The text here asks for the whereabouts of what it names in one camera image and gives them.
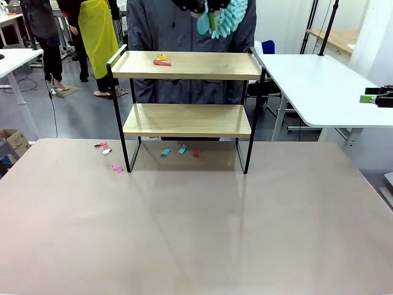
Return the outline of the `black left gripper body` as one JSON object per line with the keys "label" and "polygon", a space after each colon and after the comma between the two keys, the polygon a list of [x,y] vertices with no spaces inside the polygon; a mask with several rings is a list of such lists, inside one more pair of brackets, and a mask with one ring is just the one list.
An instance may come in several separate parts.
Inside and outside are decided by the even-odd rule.
{"label": "black left gripper body", "polygon": [[182,11],[203,14],[227,8],[230,0],[173,0],[173,3]]}

